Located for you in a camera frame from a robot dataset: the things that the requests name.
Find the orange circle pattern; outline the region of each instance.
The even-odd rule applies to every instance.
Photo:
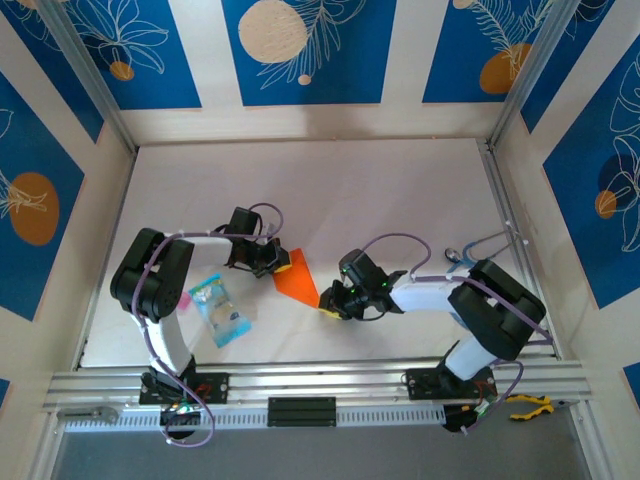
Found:
[[[46,245],[55,235],[60,218],[60,203],[55,187],[44,175],[32,172],[18,175],[11,185],[34,197],[47,194],[40,203],[46,211],[23,204],[11,208],[9,212],[11,225],[22,240],[36,247]]]
[[[613,192],[603,190],[596,197],[596,212],[605,220],[611,218],[616,213],[617,203],[618,201]]]
[[[511,78],[511,59],[510,55],[519,55],[514,65],[516,74],[522,68],[531,44],[518,43],[509,49],[494,55],[482,68],[480,74],[480,88],[483,92],[491,95],[500,95],[508,93],[513,86],[514,78]]]
[[[134,76],[133,68],[131,68],[130,65],[124,62],[121,62],[119,60],[116,62],[113,62],[109,66],[109,71],[111,72],[111,75],[113,75],[118,80],[121,80],[123,82],[128,82],[129,80],[132,80]]]

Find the orange foam block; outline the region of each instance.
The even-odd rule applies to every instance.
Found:
[[[289,252],[289,257],[291,259],[291,268],[273,274],[276,290],[305,305],[318,308],[320,295],[316,290],[316,284],[313,282],[313,277],[311,277],[302,249],[292,250]]]

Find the plastic bag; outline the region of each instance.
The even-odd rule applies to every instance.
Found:
[[[220,274],[193,287],[189,295],[218,348],[251,330],[249,319],[231,302]]]

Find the white table surface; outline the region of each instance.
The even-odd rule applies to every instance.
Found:
[[[236,206],[272,202],[285,215],[279,237],[303,248],[318,292],[338,278],[338,260],[376,235],[424,238],[441,274],[444,249],[458,249],[502,224],[475,140],[367,140],[189,144],[140,149],[99,292],[84,367],[147,365],[140,332],[109,294],[109,283],[138,231],[203,231],[226,223]],[[277,222],[268,210],[266,221]],[[486,253],[504,237],[485,245]],[[476,254],[482,255],[483,249]],[[390,238],[368,253],[387,273],[409,269],[424,248]],[[512,275],[509,251],[497,262]],[[185,290],[215,272],[253,327],[218,349],[192,306],[180,316],[198,363],[296,362],[442,355],[464,330],[445,313],[388,314],[375,322],[341,321],[276,292],[270,277],[225,267],[190,272]]]

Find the yellow handle tool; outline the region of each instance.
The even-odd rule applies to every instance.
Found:
[[[531,395],[509,395],[506,400],[507,403],[514,402],[528,402],[536,405],[541,405],[539,408],[535,409],[533,412],[526,413],[524,415],[521,414],[513,414],[509,417],[510,420],[516,422],[526,422],[527,420],[531,420],[542,414],[550,414],[556,411],[557,408],[570,407],[571,405],[575,405],[576,401],[567,401],[567,400],[551,400],[548,396],[544,395],[542,397],[532,397]]]
[[[542,415],[543,413],[549,414],[553,412],[555,412],[555,408],[553,408],[551,405],[543,405],[533,412],[526,413],[524,415],[514,413],[509,417],[509,420],[513,420],[514,422],[526,422],[527,420],[531,420],[532,418],[535,418],[538,415]]]
[[[509,395],[506,400],[507,403],[513,402],[529,402],[536,405],[551,405],[551,398],[544,395],[542,397],[533,397],[531,395]]]

